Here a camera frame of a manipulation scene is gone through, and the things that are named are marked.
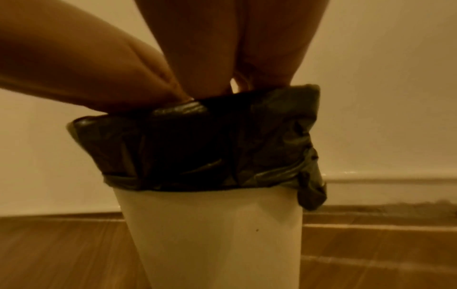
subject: trash can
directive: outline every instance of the trash can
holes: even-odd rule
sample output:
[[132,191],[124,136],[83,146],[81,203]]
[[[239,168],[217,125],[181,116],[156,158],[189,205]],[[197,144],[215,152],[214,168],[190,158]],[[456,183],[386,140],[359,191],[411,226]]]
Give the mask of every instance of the trash can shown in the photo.
[[314,85],[67,128],[114,188],[154,289],[298,289],[302,208],[326,200]]

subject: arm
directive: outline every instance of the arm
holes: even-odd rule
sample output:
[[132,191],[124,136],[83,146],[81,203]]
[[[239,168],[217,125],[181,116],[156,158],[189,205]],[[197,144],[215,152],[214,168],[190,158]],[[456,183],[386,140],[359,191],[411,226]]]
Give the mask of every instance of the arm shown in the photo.
[[0,0],[0,88],[102,111],[186,97],[158,51],[60,0]]

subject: hand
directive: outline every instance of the hand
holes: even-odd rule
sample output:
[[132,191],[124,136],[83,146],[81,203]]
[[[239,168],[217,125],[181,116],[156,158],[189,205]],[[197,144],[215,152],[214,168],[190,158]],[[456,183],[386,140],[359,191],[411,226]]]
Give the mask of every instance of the hand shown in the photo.
[[290,84],[328,0],[136,0],[195,98]]
[[163,56],[60,0],[0,1],[0,87],[113,112],[182,102]]

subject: black trash bag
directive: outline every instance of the black trash bag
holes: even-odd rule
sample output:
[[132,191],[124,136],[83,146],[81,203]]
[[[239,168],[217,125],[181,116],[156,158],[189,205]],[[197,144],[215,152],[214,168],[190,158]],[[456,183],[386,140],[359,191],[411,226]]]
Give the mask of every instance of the black trash bag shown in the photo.
[[319,87],[252,91],[68,124],[105,182],[127,190],[285,186],[317,209],[327,199],[309,130]]

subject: wooden floor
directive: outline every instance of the wooden floor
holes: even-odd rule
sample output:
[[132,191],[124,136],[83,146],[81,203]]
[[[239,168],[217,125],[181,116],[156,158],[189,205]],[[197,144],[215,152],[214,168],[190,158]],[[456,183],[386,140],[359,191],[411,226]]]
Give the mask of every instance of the wooden floor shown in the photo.
[[[305,214],[300,289],[457,289],[456,212]],[[0,219],[0,289],[149,288],[120,215]]]

